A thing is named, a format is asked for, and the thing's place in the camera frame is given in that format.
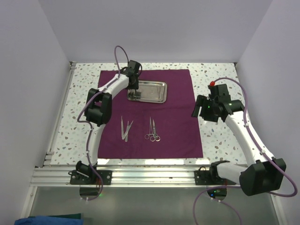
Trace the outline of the steel scalpel handle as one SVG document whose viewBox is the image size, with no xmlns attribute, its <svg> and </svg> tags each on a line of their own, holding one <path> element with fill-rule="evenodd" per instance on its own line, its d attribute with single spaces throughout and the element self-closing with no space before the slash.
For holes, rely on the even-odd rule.
<svg viewBox="0 0 300 225">
<path fill-rule="evenodd" d="M 132 126 L 133 121 L 129 124 L 129 122 L 127 122 L 127 128 L 126 131 L 124 131 L 124 127 L 123 127 L 123 121 L 121 121 L 121 135 L 122 135 L 122 140 L 126 139 L 128 137 L 128 133 L 129 130 Z"/>
<path fill-rule="evenodd" d="M 125 139 L 124 125 L 123 125 L 123 117 L 121 116 L 121 138 Z"/>
<path fill-rule="evenodd" d="M 128 133 L 129 133 L 129 130 L 130 130 L 130 125 L 129 125 L 129 121 L 127 121 L 127 129 L 125 131 L 125 142 L 128 142 Z"/>
</svg>

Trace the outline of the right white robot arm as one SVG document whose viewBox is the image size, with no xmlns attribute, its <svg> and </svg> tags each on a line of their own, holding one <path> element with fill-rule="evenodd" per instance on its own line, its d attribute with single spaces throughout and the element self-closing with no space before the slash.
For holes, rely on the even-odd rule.
<svg viewBox="0 0 300 225">
<path fill-rule="evenodd" d="M 209 170 L 199 169 L 195 175 L 207 185 L 238 184 L 247 196 L 278 190 L 286 170 L 283 159 L 276 159 L 264 146 L 244 116 L 245 107 L 240 100 L 232 100 L 226 84 L 208 86 L 210 94 L 198 95 L 192 117 L 205 121 L 221 119 L 238 141 L 247 166 L 238 166 L 228 160 L 211 163 Z"/>
</svg>

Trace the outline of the steel scissors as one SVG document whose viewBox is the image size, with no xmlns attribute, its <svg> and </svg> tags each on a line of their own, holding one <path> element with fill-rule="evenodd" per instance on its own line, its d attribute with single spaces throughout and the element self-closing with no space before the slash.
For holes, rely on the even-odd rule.
<svg viewBox="0 0 300 225">
<path fill-rule="evenodd" d="M 152 128 L 152 134 L 150 135 L 150 141 L 159 142 L 161 138 L 156 132 L 156 125 L 154 120 L 152 120 L 151 128 Z"/>
<path fill-rule="evenodd" d="M 137 90 L 134 90 L 134 89 L 128 90 L 128 92 L 127 92 L 128 100 L 136 101 L 136 99 L 137 99 L 136 94 L 137 94 Z"/>
</svg>

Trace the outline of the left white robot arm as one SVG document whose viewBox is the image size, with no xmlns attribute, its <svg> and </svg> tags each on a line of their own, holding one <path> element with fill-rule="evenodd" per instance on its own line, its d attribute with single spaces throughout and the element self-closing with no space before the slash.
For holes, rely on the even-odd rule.
<svg viewBox="0 0 300 225">
<path fill-rule="evenodd" d="M 100 139 L 102 132 L 112 116 L 113 98 L 122 90 L 136 90 L 139 87 L 139 76 L 142 72 L 142 65 L 134 60 L 130 60 L 126 67 L 119 68 L 118 73 L 105 85 L 98 89 L 90 89 L 87 96 L 86 105 L 80 112 L 77 121 L 79 123 L 87 123 L 90 126 L 86 142 L 86 158 L 82 163 L 76 164 L 76 173 L 81 179 L 92 184 L 100 175 L 96 171 L 98 147 L 90 146 L 90 139 L 94 127 L 98 127 L 95 131 L 96 138 Z"/>
</svg>

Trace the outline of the purple surgical cloth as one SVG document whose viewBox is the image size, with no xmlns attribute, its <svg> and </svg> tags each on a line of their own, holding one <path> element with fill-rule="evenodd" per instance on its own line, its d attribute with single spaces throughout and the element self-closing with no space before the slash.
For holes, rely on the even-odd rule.
<svg viewBox="0 0 300 225">
<path fill-rule="evenodd" d="M 122 90 L 112 100 L 112 116 L 99 142 L 98 157 L 108 159 L 160 159 L 203 157 L 199 122 L 193 118 L 195 95 L 189 70 L 145 70 L 139 77 L 145 81 L 167 84 L 167 98 L 162 104 L 133 102 Z M 128 142 L 121 138 L 121 116 L 124 131 L 133 121 Z M 145 139 L 151 120 L 155 121 L 159 142 Z"/>
</svg>

